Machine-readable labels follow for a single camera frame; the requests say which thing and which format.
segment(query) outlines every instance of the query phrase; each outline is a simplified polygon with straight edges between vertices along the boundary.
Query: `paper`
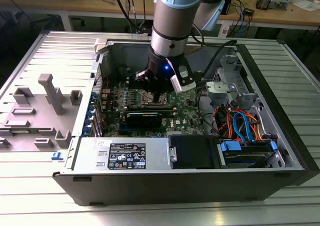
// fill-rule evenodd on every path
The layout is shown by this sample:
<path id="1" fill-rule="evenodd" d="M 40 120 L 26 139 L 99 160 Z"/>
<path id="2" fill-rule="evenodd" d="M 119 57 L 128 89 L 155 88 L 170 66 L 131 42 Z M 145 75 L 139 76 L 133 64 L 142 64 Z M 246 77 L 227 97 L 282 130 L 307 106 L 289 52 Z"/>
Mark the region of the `paper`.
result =
<path id="1" fill-rule="evenodd" d="M 301 9 L 304 9 L 308 12 L 312 12 L 315 11 L 317 9 L 320 9 L 320 5 L 313 3 L 313 2 L 309 2 L 309 1 L 301 1 L 301 2 L 297 2 L 294 3 L 295 6 L 300 7 Z"/>

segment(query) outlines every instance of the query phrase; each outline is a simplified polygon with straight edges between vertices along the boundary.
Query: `robotic arm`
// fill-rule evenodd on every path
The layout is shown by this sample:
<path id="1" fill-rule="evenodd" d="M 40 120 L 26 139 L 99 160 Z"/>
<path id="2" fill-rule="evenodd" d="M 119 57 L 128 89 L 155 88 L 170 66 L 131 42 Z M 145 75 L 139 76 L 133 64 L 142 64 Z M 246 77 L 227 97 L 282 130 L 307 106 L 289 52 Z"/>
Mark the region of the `robotic arm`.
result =
<path id="1" fill-rule="evenodd" d="M 196 87 L 193 72 L 184 56 L 188 37 L 195 23 L 212 30 L 224 0 L 157 0 L 147 68 L 136 80 L 147 91 L 160 94 L 184 92 Z"/>

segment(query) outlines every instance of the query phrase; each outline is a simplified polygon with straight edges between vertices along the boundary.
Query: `slotted aluminum surface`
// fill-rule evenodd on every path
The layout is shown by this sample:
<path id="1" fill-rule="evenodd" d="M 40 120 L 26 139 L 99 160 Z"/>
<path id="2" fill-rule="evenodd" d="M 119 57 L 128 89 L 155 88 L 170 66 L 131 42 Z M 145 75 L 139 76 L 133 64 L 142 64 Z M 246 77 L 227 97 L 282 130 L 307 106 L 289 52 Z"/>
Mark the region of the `slotted aluminum surface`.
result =
<path id="1" fill-rule="evenodd" d="M 60 77 L 57 78 L 64 90 L 72 86 L 81 87 L 80 75 L 85 78 L 89 73 L 96 38 L 110 35 L 124 36 L 65 32 L 51 32 L 48 36 L 40 36 L 35 42 L 34 50 L 30 50 L 29 55 L 22 60 L 29 71 L 22 70 L 20 73 L 23 77 L 20 76 L 16 81 L 26 85 L 32 84 L 39 71 L 47 72 L 49 69 L 53 73 L 64 72 L 58 73 Z M 146 36 L 124 37 L 134 40 L 146 39 Z M 227 40 L 206 38 L 206 41 L 224 43 Z M 319 83 L 285 45 L 276 41 L 250 39 L 238 39 L 238 43 L 246 45 L 320 166 Z M 59 61 L 58 56 L 59 59 L 74 59 L 74 64 L 65 65 Z M 6 94 L 2 96 L 0 109 L 5 113 L 5 108 L 8 109 L 9 106 L 4 104 L 4 98 L 8 102 L 12 98 Z M 302 186 L 284 188 L 265 201 L 259 202 L 82 207 L 74 204 L 51 178 L 59 163 L 52 163 L 50 157 L 51 153 L 48 152 L 0 153 L 1 225 L 26 222 L 55 226 L 57 223 L 95 226 L 320 223 L 320 176 Z"/>

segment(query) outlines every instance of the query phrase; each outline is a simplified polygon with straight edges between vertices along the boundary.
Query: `power cable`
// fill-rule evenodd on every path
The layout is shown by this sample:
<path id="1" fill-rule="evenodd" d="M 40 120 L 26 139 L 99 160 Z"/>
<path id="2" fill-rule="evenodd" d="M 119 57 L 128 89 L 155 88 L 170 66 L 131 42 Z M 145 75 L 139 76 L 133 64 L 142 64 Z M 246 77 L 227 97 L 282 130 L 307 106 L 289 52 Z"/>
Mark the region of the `power cable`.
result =
<path id="1" fill-rule="evenodd" d="M 124 7 L 122 6 L 121 4 L 121 1 L 120 0 L 116 0 L 119 7 L 120 7 L 120 10 L 122 11 L 122 14 L 124 15 L 124 17 L 126 18 L 126 20 L 130 23 L 131 26 L 133 26 L 134 28 L 136 28 L 139 32 L 143 32 L 143 30 L 141 28 L 139 28 L 136 24 L 134 24 L 130 18 L 128 17 L 128 15 L 126 14 L 125 10 L 124 10 Z"/>
<path id="2" fill-rule="evenodd" d="M 210 69 L 211 65 L 213 64 L 214 60 L 216 59 L 216 57 L 218 56 L 219 52 L 226 46 L 234 46 L 237 43 L 237 40 L 230 40 L 227 41 L 226 43 L 222 44 L 221 46 L 219 46 L 219 48 L 216 50 L 215 54 L 212 56 L 209 64 L 207 65 L 206 69 L 204 70 L 204 72 L 202 73 L 202 77 L 204 77 L 206 75 L 206 73 L 208 72 L 208 70 Z"/>

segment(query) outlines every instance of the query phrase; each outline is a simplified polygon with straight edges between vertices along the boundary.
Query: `blue drive bracket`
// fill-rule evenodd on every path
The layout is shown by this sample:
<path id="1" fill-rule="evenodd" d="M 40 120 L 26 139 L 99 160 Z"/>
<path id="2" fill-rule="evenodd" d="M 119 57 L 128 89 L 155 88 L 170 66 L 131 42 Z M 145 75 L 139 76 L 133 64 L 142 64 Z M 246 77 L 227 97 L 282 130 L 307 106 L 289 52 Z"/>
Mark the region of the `blue drive bracket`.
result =
<path id="1" fill-rule="evenodd" d="M 221 144 L 222 152 L 225 152 L 227 150 L 231 151 L 241 151 L 241 145 L 239 142 L 236 141 L 224 141 Z"/>

